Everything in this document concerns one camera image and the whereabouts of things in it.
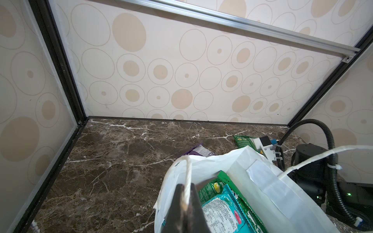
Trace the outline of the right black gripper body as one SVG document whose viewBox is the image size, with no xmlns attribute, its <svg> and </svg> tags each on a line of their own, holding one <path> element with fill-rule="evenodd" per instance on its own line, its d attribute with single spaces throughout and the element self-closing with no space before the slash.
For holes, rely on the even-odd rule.
<svg viewBox="0 0 373 233">
<path fill-rule="evenodd" d="M 314 144 L 300 144 L 291 158 L 291 165 L 298 165 L 325 151 L 327 149 Z M 288 174 L 317 205 L 325 202 L 335 203 L 333 196 L 327 194 L 330 184 L 327 163 L 328 159 L 323 158 Z"/>
</svg>

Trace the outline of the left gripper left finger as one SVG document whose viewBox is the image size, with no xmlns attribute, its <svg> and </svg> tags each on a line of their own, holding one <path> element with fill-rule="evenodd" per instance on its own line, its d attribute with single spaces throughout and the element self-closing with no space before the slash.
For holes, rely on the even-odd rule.
<svg viewBox="0 0 373 233">
<path fill-rule="evenodd" d="M 165 225 L 161 233 L 183 233 L 184 232 L 184 211 L 182 210 L 182 196 L 184 185 L 176 186 L 173 199 L 166 217 Z"/>
</svg>

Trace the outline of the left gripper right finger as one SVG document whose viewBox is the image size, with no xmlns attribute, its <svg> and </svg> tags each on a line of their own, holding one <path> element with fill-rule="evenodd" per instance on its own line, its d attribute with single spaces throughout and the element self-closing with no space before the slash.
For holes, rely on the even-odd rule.
<svg viewBox="0 0 373 233">
<path fill-rule="evenodd" d="M 195 184 L 191 184 L 187 210 L 188 233 L 210 233 Z"/>
</svg>

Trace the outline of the teal snack bag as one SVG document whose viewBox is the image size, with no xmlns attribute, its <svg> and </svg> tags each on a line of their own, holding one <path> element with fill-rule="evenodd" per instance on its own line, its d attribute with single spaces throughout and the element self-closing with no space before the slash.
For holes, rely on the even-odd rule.
<svg viewBox="0 0 373 233">
<path fill-rule="evenodd" d="M 244 215 L 238 201 L 225 185 L 222 193 L 202 205 L 208 229 L 212 233 L 253 233 L 249 220 Z"/>
</svg>

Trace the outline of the green snack bag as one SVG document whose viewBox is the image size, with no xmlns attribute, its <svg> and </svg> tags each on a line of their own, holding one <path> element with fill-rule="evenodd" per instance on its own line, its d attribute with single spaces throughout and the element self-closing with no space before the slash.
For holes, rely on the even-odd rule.
<svg viewBox="0 0 373 233">
<path fill-rule="evenodd" d="M 234 197 L 238 201 L 238 204 L 241 207 L 244 215 L 247 217 L 249 223 L 254 229 L 253 233 L 266 233 L 268 230 L 266 229 L 264 223 L 254 212 L 248 201 L 244 198 L 243 194 L 239 191 L 231 178 L 224 171 L 220 171 L 216 178 L 208 181 L 206 185 L 198 191 L 201 205 L 206 203 L 214 196 L 221 194 L 223 187 L 226 184 L 229 185 L 229 187 L 231 188 Z"/>
<path fill-rule="evenodd" d="M 256 145 L 254 143 L 254 138 L 253 137 L 238 136 L 238 135 L 235 135 L 233 137 L 234 137 L 234 142 L 235 142 L 238 149 L 249 146 L 252 149 L 254 149 L 256 152 L 258 152 L 258 150 L 256 149 Z"/>
</svg>

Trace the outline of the white paper gift bag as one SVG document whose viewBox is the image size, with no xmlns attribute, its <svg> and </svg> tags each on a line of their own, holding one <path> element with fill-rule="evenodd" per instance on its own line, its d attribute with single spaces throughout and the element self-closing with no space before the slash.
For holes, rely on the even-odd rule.
<svg viewBox="0 0 373 233">
<path fill-rule="evenodd" d="M 251 147 L 224 155 L 184 155 L 170 166 L 154 205 L 154 231 L 170 215 L 178 184 L 199 184 L 227 173 L 270 233 L 336 233 L 338 229 L 314 200 L 288 174 L 300 165 L 280 170 Z"/>
</svg>

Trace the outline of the small purple snack bag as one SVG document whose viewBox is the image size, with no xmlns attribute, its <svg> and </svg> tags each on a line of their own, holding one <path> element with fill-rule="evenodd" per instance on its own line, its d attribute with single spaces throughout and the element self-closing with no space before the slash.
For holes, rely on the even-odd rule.
<svg viewBox="0 0 373 233">
<path fill-rule="evenodd" d="M 216 154 L 209 149 L 205 148 L 202 144 L 197 145 L 196 147 L 192 148 L 185 155 L 197 155 L 203 157 L 211 157 L 215 156 Z"/>
</svg>

